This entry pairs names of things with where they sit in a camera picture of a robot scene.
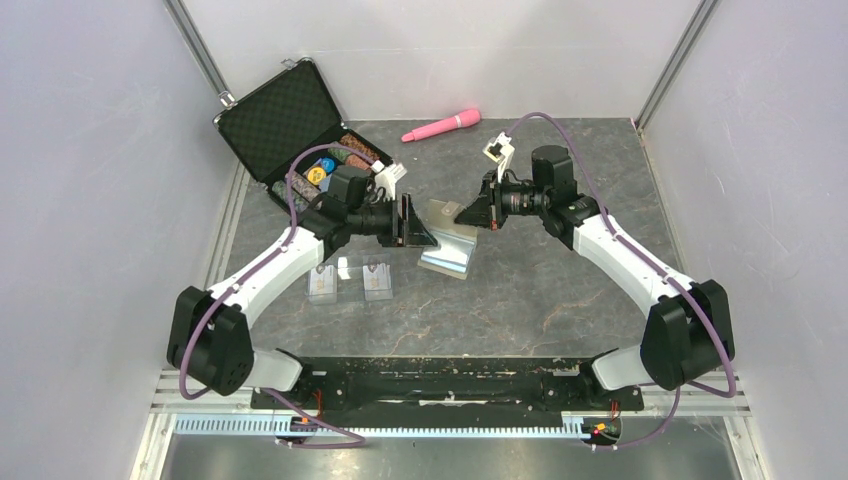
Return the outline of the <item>beige leather card holder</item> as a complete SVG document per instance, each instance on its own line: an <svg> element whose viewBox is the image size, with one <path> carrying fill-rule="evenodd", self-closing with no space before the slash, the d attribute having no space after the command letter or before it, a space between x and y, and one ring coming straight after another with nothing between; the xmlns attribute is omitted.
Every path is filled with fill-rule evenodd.
<svg viewBox="0 0 848 480"><path fill-rule="evenodd" d="M474 227L455 222L464 207L457 202L430 199L423 217L436 246L425 247L417 265L453 278L465 280L477 246Z"/></svg>

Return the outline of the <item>clear acrylic card stand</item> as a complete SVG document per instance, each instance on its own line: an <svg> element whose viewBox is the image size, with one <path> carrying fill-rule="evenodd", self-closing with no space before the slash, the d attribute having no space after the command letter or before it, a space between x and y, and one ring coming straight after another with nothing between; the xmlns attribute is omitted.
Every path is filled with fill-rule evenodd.
<svg viewBox="0 0 848 480"><path fill-rule="evenodd" d="M390 266L391 289L387 293L366 293L363 285L363 266L368 263L385 262ZM337 293L329 298L312 297L308 293L309 273L307 276L306 297L313 305L328 305L351 302L376 302L391 300L394 297L389 254L366 254L358 256L339 256L322 264L332 264L336 268Z"/></svg>

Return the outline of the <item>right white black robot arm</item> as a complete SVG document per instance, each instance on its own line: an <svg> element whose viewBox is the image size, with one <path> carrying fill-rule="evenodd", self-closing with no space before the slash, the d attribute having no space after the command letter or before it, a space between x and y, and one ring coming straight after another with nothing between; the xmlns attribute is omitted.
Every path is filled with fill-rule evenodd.
<svg viewBox="0 0 848 480"><path fill-rule="evenodd" d="M511 216L537 217L551 237L603 271L645 316L638 345L602 353L582 368L577 392L585 405L602 408L630 386L698 387L701 375L718 368L728 381L723 396L735 394L729 301L718 282L697 282L663 263L596 198L579 193L566 148L536 148L529 180L509 177L514 148L508 138L491 140L483 153L496 166L456 223L496 231Z"/></svg>

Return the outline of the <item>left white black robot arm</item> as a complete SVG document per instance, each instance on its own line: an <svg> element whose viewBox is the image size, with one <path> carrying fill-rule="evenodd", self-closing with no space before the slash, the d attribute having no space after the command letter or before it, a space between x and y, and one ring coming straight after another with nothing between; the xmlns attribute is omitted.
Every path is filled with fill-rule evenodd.
<svg viewBox="0 0 848 480"><path fill-rule="evenodd" d="M297 279L315 269L355 235L384 247L434 246L411 197L397 191L407 173L400 163L376 173L342 166L329 187L262 254L231 277L202 290L189 286L177 300L167 360L179 371L186 399L209 391L227 396L242 387L275 389L290 407L306 405L314 381L285 351L254 346L251 329L263 311Z"/></svg>

